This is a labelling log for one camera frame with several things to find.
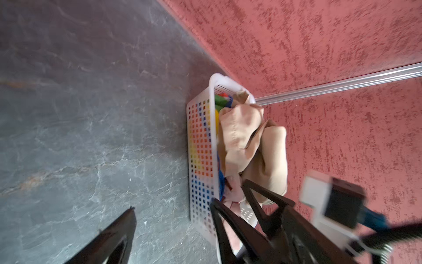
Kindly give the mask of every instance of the basket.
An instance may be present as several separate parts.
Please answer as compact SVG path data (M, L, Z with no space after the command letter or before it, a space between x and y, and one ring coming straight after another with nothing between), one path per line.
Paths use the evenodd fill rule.
M186 106L190 219L213 245L216 245L216 234L209 204L212 198L219 199L214 94L234 95L242 90L249 92L229 77L215 73L210 78L208 88ZM240 207L242 218L255 227L257 219L253 211L244 203Z

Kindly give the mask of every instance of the red wall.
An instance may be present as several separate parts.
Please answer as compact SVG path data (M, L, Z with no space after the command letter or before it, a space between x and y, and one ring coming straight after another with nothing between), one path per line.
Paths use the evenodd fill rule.
M255 97L422 61L420 0L161 0Z
M368 208L395 224L422 220L422 77L265 107L287 129L286 197L298 200L310 169L359 184ZM296 210L309 219L311 210ZM392 263L422 263L422 242Z

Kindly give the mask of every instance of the marble tile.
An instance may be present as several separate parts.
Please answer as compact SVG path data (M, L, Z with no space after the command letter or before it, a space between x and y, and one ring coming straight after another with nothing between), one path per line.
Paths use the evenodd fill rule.
M216 263L185 105L218 66L153 0L1 5L2 262L63 263L134 206L130 263Z

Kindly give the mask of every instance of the beige cloth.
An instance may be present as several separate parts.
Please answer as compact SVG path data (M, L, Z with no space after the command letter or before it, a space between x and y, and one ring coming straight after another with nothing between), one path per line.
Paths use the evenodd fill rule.
M238 104L219 113L217 151L227 182L224 196L239 202L244 194L241 182L249 179L280 195L287 191L286 129L272 120L263 121L257 104ZM258 202L269 201L256 195Z
M247 91L234 94L231 108L235 108L238 104L251 104L251 95Z
M264 126L260 146L243 171L242 180L251 180L284 195L287 192L286 128L277 126L273 120L267 120ZM259 193L255 197L259 203L270 203Z

